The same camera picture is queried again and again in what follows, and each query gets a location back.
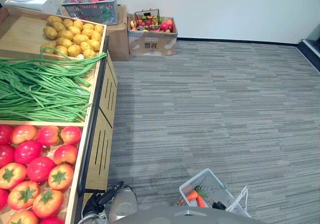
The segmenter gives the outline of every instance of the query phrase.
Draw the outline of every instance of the tomato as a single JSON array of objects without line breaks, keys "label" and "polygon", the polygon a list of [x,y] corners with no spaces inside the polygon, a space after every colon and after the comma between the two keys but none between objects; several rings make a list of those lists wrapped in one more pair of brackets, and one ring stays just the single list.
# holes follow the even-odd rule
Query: tomato
[{"label": "tomato", "polygon": [[39,220],[31,210],[16,212],[8,221],[8,224],[38,224]]},{"label": "tomato", "polygon": [[0,168],[15,161],[14,150],[10,145],[0,145]]},{"label": "tomato", "polygon": [[5,206],[7,205],[6,200],[8,199],[8,195],[9,195],[9,192],[7,192],[6,190],[0,189],[0,210],[5,208]]},{"label": "tomato", "polygon": [[11,142],[12,128],[8,125],[0,125],[0,145],[9,145]]},{"label": "tomato", "polygon": [[0,169],[0,188],[11,189],[26,179],[27,168],[19,163],[9,163]]},{"label": "tomato", "polygon": [[33,125],[20,125],[13,129],[11,142],[21,144],[27,140],[36,140],[37,133],[38,130]]},{"label": "tomato", "polygon": [[34,181],[24,181],[16,185],[9,194],[8,206],[14,210],[27,209],[32,206],[40,193],[40,186]]},{"label": "tomato", "polygon": [[59,138],[59,127],[54,125],[44,126],[39,130],[38,141],[42,145],[59,145],[61,140]]},{"label": "tomato", "polygon": [[63,162],[74,164],[78,155],[78,149],[74,145],[62,145],[53,154],[53,161],[59,165]]},{"label": "tomato", "polygon": [[73,171],[71,165],[57,165],[49,174],[48,184],[53,190],[63,190],[72,183]]},{"label": "tomato", "polygon": [[29,164],[32,160],[41,156],[42,145],[34,140],[26,141],[15,149],[15,161],[21,164]]},{"label": "tomato", "polygon": [[58,214],[63,204],[63,193],[59,190],[46,190],[35,198],[33,211],[39,218],[47,218]]},{"label": "tomato", "polygon": [[58,216],[53,216],[53,217],[49,217],[44,219],[42,222],[40,222],[40,224],[65,224],[65,221],[58,217]]},{"label": "tomato", "polygon": [[64,144],[77,145],[81,140],[81,130],[76,126],[65,127],[60,136]]},{"label": "tomato", "polygon": [[30,162],[26,172],[30,180],[37,182],[44,181],[47,180],[50,171],[55,166],[56,165],[49,157],[40,156]]}]

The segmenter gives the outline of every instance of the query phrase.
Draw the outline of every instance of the wire basket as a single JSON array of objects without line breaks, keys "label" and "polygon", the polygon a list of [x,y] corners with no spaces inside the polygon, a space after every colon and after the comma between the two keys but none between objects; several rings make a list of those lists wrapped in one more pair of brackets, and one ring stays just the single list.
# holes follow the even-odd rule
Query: wire basket
[{"label": "wire basket", "polygon": [[117,0],[63,0],[61,5],[72,18],[104,25],[118,23]]},{"label": "wire basket", "polygon": [[156,30],[161,24],[159,9],[135,12],[134,20],[137,30]]},{"label": "wire basket", "polygon": [[[197,186],[201,189],[201,192],[207,195],[207,197],[203,197],[203,199],[209,208],[214,202],[218,201],[222,202],[226,207],[231,206],[236,201],[239,202],[239,197],[234,199],[222,182],[207,168],[179,187],[180,198],[177,201],[177,205],[194,206],[193,203],[188,201],[186,196]],[[250,217],[239,203],[236,204],[230,212]]]}]

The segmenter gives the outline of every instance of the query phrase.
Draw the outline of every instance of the carpet floor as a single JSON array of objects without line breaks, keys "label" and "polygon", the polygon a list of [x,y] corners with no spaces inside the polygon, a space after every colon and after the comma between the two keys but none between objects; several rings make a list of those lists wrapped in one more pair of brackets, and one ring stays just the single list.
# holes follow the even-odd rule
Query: carpet floor
[{"label": "carpet floor", "polygon": [[318,72],[292,46],[178,41],[174,56],[114,62],[108,183],[139,208],[175,204],[210,168],[266,223],[319,223]]}]

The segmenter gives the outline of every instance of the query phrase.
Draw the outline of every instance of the gray plastic basket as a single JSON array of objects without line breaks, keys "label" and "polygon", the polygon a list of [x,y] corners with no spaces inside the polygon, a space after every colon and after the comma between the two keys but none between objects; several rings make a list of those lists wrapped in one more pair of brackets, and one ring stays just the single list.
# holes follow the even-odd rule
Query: gray plastic basket
[{"label": "gray plastic basket", "polygon": [[[225,189],[222,182],[213,174],[210,169],[204,169],[190,180],[185,182],[179,187],[180,199],[177,205],[188,205],[192,204],[187,200],[187,195],[199,186],[201,192],[204,192],[208,197],[204,197],[206,204],[211,207],[213,202],[222,202],[226,207],[230,206],[235,200],[231,193]],[[240,214],[243,216],[251,217],[241,206],[237,204],[235,208],[231,211],[235,214]]]},{"label": "gray plastic basket", "polygon": [[118,20],[117,0],[92,3],[92,0],[63,0],[61,3],[72,18],[87,20],[104,25],[116,25]]}]

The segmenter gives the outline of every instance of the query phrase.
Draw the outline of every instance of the white wall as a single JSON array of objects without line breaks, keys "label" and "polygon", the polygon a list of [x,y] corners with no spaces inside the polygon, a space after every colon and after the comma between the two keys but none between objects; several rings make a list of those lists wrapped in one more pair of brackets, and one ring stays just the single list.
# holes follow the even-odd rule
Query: white wall
[{"label": "white wall", "polygon": [[320,23],[320,0],[118,0],[133,13],[159,8],[179,37],[298,43]]}]

